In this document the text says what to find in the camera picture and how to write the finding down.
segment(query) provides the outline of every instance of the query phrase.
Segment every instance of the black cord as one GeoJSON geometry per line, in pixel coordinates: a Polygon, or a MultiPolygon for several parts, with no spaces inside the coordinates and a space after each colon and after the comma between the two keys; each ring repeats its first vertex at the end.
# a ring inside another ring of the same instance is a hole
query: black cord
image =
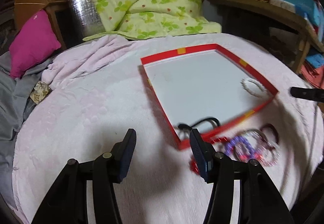
{"type": "Polygon", "coordinates": [[[194,127],[196,127],[198,124],[201,124],[205,121],[213,121],[214,123],[216,123],[217,127],[221,126],[220,122],[218,119],[214,118],[214,117],[208,117],[208,118],[205,118],[205,119],[202,119],[202,120],[199,120],[198,122],[192,124],[191,126],[188,125],[188,124],[185,124],[185,123],[179,123],[178,125],[178,129],[179,130],[188,130],[188,131],[191,131],[194,127]]]}

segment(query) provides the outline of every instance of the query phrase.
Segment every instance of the pink pillow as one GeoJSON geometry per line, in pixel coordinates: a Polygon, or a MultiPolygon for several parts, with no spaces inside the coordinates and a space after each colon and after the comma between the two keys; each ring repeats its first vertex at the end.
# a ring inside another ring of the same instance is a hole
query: pink pillow
{"type": "Polygon", "coordinates": [[[22,77],[27,69],[43,62],[60,47],[46,12],[40,10],[28,19],[9,47],[10,76],[22,77]]]}

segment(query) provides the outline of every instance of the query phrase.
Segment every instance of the grey fabric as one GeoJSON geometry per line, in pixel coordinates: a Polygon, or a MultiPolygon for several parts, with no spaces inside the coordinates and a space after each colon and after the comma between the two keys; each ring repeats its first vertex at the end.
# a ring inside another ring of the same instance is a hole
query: grey fabric
{"type": "Polygon", "coordinates": [[[0,193],[5,201],[16,208],[12,192],[12,163],[17,133],[35,103],[29,98],[42,71],[51,59],[26,71],[24,76],[13,79],[10,53],[0,56],[0,193]]]}

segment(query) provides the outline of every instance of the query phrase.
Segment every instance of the pink blanket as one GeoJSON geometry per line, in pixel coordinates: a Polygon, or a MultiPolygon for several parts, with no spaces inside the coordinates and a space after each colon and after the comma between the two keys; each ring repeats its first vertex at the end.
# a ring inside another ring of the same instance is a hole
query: pink blanket
{"type": "Polygon", "coordinates": [[[73,79],[86,76],[137,47],[119,35],[107,35],[90,44],[78,46],[59,54],[43,71],[42,81],[52,90],[65,87],[73,79]]]}

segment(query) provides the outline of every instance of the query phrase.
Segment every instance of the teal box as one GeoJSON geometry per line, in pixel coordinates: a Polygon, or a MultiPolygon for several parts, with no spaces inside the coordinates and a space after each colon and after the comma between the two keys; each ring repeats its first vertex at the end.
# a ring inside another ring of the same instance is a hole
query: teal box
{"type": "Polygon", "coordinates": [[[284,0],[286,2],[292,3],[300,10],[307,13],[308,19],[315,26],[320,25],[320,12],[317,8],[317,4],[314,0],[284,0]]]}

